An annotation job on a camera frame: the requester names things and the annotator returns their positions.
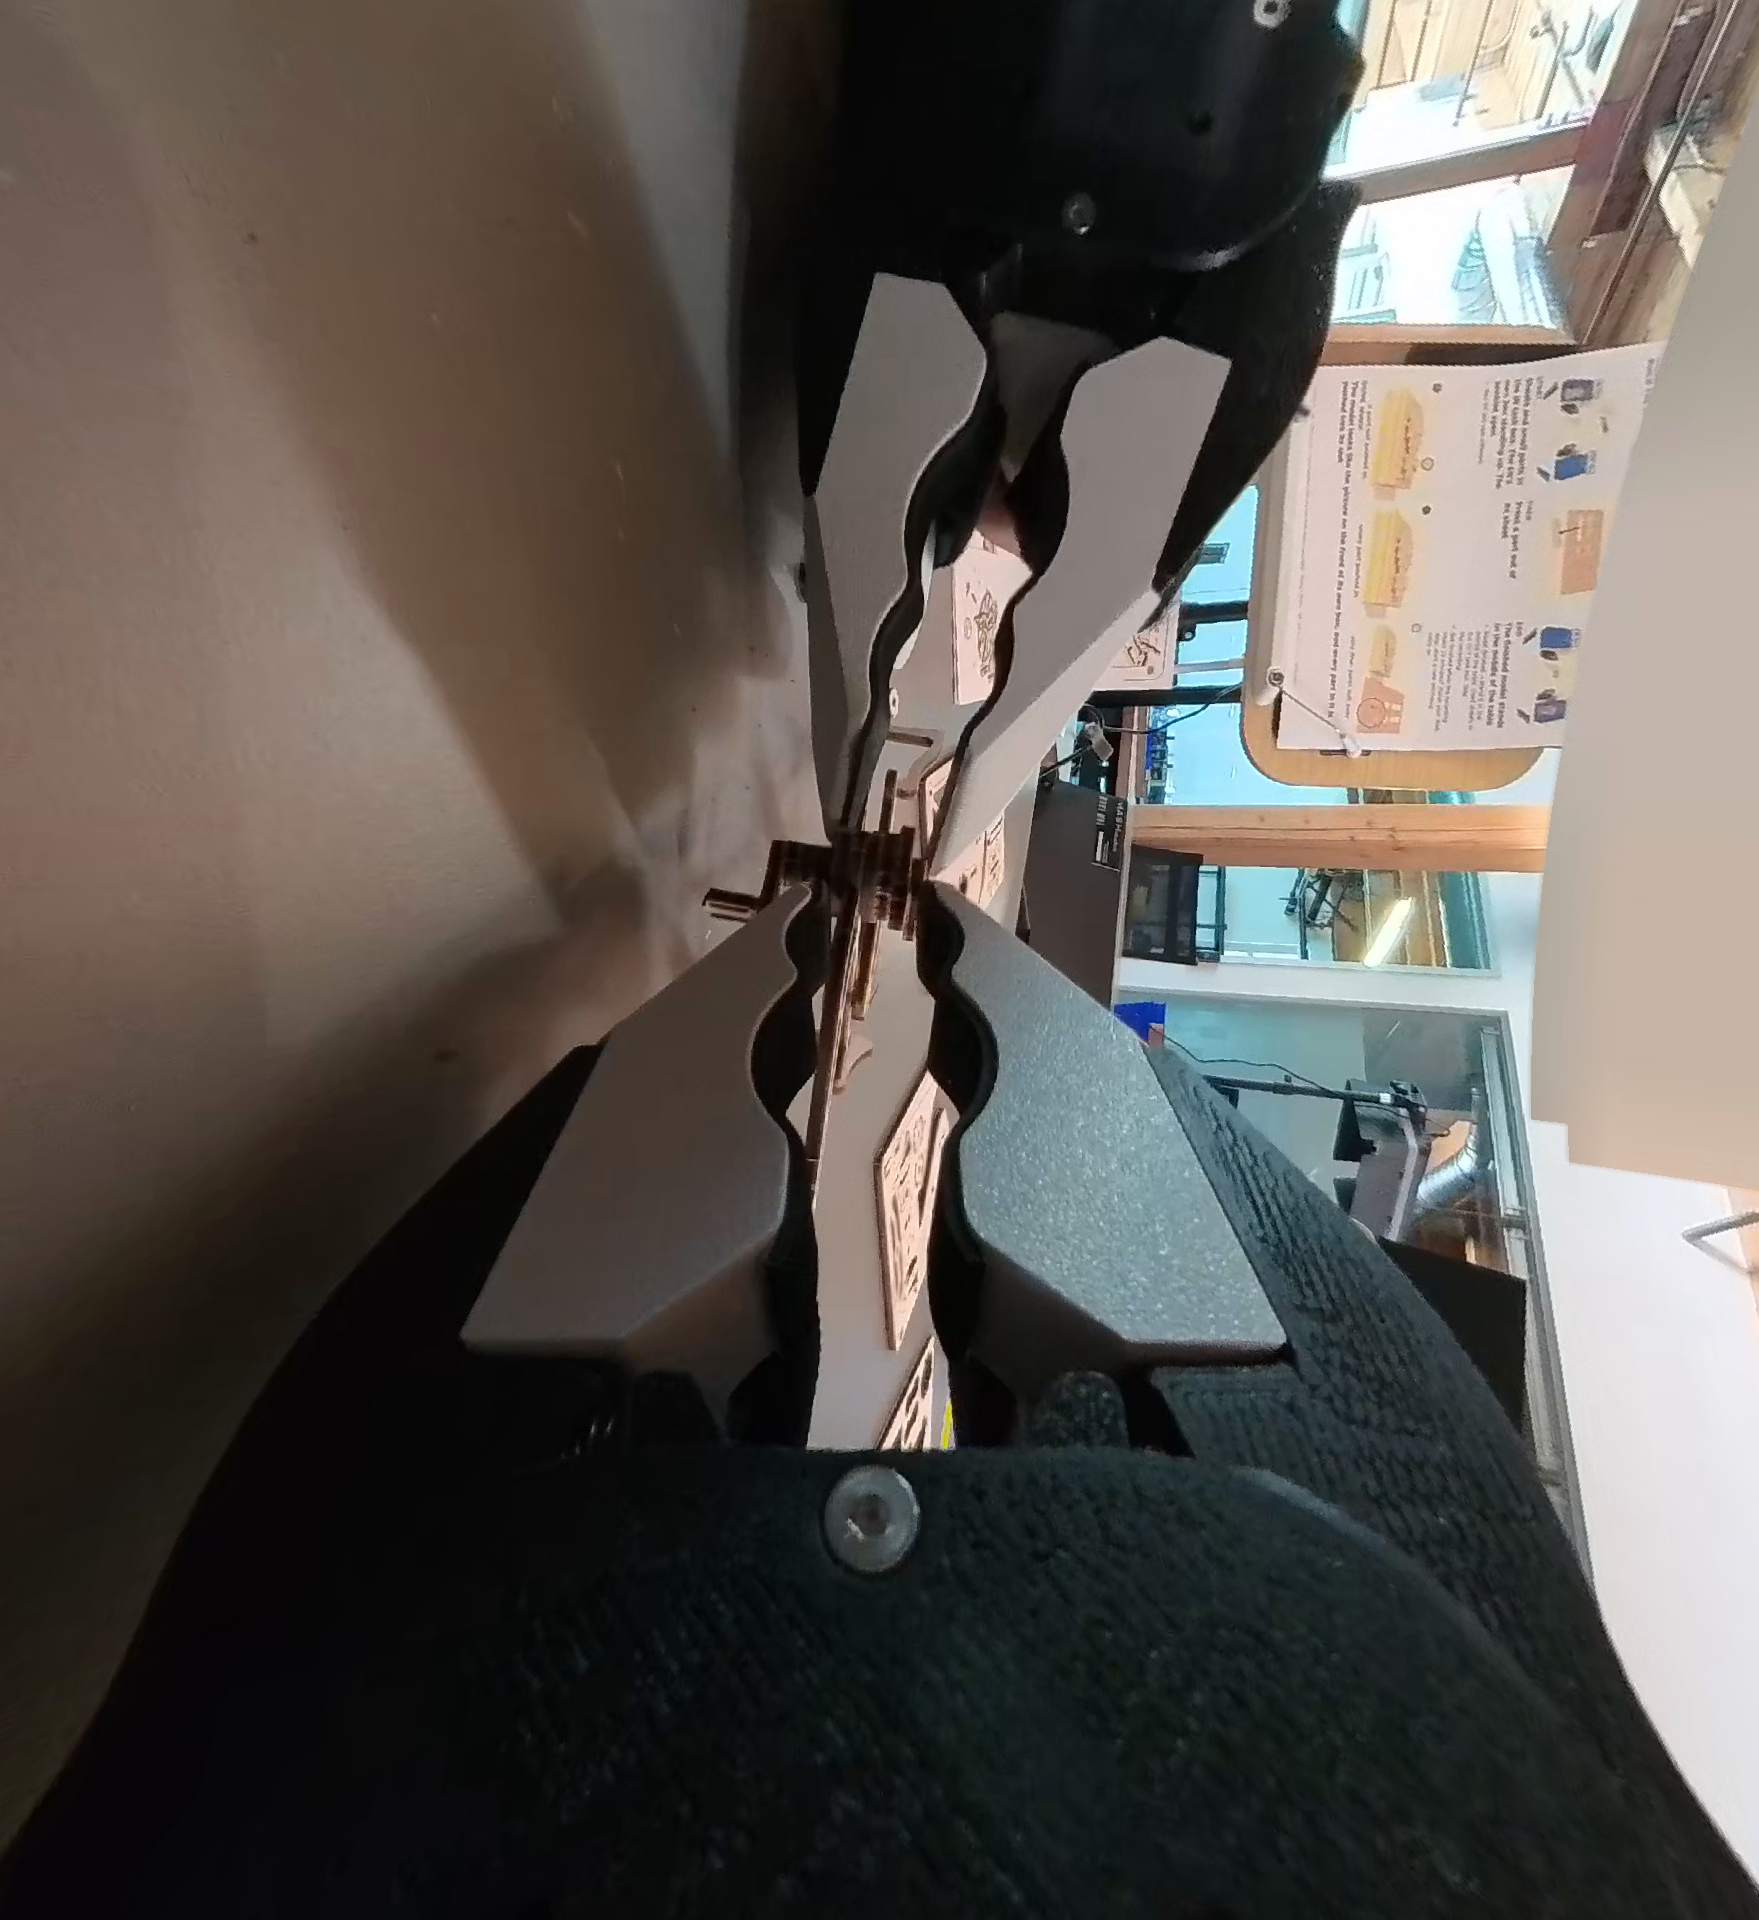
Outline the wooden gear axle assembly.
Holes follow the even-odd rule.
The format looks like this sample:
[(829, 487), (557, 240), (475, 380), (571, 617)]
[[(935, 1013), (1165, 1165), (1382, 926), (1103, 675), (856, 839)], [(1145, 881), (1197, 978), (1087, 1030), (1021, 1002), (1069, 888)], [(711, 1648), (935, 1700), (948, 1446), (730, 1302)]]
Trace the wooden gear axle assembly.
[(747, 921), (796, 886), (814, 886), (833, 912), (850, 912), (914, 939), (920, 890), (928, 863), (916, 829), (845, 829), (829, 842), (775, 839), (756, 890), (711, 886), (705, 909), (726, 921)]

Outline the black tripod stand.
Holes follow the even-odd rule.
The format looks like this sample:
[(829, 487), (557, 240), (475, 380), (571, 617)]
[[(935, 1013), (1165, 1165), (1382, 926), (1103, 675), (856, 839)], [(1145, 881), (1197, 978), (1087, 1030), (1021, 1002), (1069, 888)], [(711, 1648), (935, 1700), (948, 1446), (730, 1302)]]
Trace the black tripod stand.
[(1343, 1087), (1326, 1087), (1275, 1067), (1258, 1070), (1254, 1062), (1201, 1062), (1201, 1068), (1205, 1080), (1230, 1102), (1236, 1102), (1243, 1092), (1332, 1102), (1338, 1109), (1329, 1147), (1335, 1164), (1357, 1164), (1386, 1140), (1400, 1140), (1411, 1155), (1430, 1150), (1429, 1106), (1412, 1087), (1353, 1080)]

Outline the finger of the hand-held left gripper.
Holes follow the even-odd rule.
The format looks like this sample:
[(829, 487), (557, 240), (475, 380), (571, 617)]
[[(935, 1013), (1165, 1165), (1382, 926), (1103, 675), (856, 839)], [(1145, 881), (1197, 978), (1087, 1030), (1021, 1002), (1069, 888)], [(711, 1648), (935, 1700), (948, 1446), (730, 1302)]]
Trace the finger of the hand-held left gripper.
[(1157, 339), (1075, 380), (1060, 421), (1064, 530), (1054, 558), (1003, 618), (1006, 659), (957, 747), (936, 871), (1003, 815), (1148, 621), (1173, 519), (1226, 377), (1225, 356)]
[(880, 273), (805, 495), (814, 740), (827, 830), (860, 829), (939, 540), (967, 540), (994, 461), (994, 373), (953, 293)]

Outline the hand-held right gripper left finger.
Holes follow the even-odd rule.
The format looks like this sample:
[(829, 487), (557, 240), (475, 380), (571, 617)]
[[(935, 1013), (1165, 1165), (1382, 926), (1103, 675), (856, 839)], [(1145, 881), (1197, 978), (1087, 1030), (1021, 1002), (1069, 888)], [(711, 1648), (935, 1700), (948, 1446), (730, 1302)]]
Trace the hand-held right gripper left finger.
[(820, 1067), (812, 884), (621, 1020), (469, 1310), (485, 1354), (629, 1374), (820, 1366), (814, 1177), (794, 1102)]

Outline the silver air duct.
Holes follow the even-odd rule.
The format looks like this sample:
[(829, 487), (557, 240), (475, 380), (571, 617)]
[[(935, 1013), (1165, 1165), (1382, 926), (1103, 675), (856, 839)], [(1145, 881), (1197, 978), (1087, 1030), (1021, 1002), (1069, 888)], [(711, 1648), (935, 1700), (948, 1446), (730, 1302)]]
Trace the silver air duct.
[(1498, 1170), (1479, 1128), (1468, 1128), (1442, 1162), (1432, 1160), (1415, 1187), (1412, 1218), (1463, 1218), (1468, 1212), (1500, 1213)]

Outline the wooden support post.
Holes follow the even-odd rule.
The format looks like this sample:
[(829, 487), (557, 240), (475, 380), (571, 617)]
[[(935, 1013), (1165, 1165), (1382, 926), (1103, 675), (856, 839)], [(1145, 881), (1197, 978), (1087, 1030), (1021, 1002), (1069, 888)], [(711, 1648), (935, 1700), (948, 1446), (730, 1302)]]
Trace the wooden support post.
[(1133, 846), (1222, 868), (1542, 873), (1550, 825), (1546, 805), (1129, 808)]

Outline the printed instruction sheet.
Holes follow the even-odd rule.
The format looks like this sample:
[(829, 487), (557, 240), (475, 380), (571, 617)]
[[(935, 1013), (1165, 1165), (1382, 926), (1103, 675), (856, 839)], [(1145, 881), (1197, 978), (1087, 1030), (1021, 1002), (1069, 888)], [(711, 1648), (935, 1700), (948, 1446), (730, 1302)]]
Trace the printed instruction sheet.
[(1396, 769), (1562, 745), (1664, 355), (1316, 374), (1266, 671), (1282, 747)]

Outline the black panel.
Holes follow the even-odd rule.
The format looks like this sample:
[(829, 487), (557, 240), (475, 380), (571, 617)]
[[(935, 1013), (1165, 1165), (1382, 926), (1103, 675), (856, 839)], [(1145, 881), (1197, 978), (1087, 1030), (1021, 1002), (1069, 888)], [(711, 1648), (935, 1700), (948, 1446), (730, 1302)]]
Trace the black panel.
[(1446, 1331), (1492, 1385), (1528, 1446), (1533, 1439), (1528, 1397), (1528, 1286), (1501, 1269), (1386, 1238), (1381, 1247), (1415, 1285)]

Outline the wooden clipboard stand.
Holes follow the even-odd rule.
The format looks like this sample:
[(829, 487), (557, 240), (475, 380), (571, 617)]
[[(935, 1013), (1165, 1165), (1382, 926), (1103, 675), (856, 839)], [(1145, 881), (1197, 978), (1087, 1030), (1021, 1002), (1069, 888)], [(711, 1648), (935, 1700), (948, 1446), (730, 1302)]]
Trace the wooden clipboard stand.
[[(1552, 327), (1357, 325), (1335, 322), (1323, 343), (1322, 366), (1488, 366), (1560, 356), (1573, 341)], [(1290, 494), (1290, 441), (1275, 444), (1258, 469), (1248, 641), (1240, 684), (1240, 737), (1250, 764), (1285, 787), (1353, 787), (1403, 793), (1488, 793), (1523, 779), (1540, 747), (1417, 749), (1386, 753), (1364, 771), (1348, 757), (1348, 774), (1322, 764), (1317, 749), (1284, 747), (1273, 651), (1279, 635), (1285, 565), (1282, 544)]]

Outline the emptied wooden parts sheet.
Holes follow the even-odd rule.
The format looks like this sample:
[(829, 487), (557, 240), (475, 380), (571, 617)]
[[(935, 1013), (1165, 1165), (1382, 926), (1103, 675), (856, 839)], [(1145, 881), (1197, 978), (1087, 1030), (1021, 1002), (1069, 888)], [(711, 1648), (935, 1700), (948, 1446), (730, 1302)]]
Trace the emptied wooden parts sheet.
[(877, 1448), (881, 1452), (939, 1449), (944, 1430), (946, 1390), (940, 1374), (939, 1339), (928, 1336), (888, 1413)]

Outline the wooden model frame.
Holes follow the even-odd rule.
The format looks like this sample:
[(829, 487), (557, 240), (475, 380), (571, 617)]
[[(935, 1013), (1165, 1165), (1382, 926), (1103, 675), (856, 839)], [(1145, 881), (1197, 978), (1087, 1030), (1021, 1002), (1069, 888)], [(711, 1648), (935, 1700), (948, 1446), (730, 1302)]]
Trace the wooden model frame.
[[(916, 829), (922, 842), (919, 811), (920, 782), (930, 767), (953, 759), (953, 749), (940, 731), (905, 726), (898, 717), (892, 717), (884, 747), (912, 747), (916, 755), (906, 767), (892, 767), (884, 774), (877, 825), (871, 829), (861, 823), (833, 826), (827, 829), (823, 842), (829, 842), (835, 833), (845, 829)], [(833, 912), (818, 888), (814, 888), (814, 894), (827, 913), (829, 932), (827, 963), (820, 991), (820, 1051), (805, 1131), (809, 1177), (812, 1186), (818, 1187), (833, 1099), (844, 1090), (844, 1083), (851, 1070), (854, 1029), (870, 1013), (876, 991), (881, 934), (888, 929), (860, 923), (850, 912)]]

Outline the wooden parts sheet curved cutout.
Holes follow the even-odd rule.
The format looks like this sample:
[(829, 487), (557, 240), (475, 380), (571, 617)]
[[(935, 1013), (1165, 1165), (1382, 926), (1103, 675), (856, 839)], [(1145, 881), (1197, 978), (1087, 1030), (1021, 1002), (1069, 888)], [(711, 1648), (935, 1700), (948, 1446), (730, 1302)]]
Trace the wooden parts sheet curved cutout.
[(881, 1283), (889, 1348), (898, 1351), (927, 1285), (932, 1218), (953, 1105), (927, 1073), (898, 1111), (876, 1162)]

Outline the black flat box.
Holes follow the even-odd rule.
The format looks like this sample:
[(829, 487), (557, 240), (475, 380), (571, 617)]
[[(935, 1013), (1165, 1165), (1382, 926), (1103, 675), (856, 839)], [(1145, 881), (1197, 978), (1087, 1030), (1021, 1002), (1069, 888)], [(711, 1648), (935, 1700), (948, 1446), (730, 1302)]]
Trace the black flat box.
[(1125, 798), (1044, 769), (1021, 883), (1021, 935), (1100, 1005), (1111, 1005), (1127, 883)]

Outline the assembly instruction booklet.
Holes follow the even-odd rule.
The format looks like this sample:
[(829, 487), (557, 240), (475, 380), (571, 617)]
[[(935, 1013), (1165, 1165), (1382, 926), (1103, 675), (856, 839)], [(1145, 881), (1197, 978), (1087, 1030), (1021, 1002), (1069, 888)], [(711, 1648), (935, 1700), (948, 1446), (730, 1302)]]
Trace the assembly instruction booklet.
[[(972, 531), (951, 569), (953, 699), (960, 707), (987, 701), (996, 684), (996, 635), (1029, 569), (1018, 553)], [(1137, 628), (1106, 665), (1098, 690), (1167, 691), (1177, 682), (1181, 599)]]

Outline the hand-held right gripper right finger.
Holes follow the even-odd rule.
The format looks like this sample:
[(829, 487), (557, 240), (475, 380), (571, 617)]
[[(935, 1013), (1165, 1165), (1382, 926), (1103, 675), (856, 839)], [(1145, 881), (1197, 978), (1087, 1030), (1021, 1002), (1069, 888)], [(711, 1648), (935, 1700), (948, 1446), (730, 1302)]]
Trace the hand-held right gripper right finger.
[(957, 1413), (1060, 1380), (1267, 1364), (1278, 1309), (1148, 1049), (996, 918), (922, 886), (930, 1070), (957, 1116), (930, 1299)]

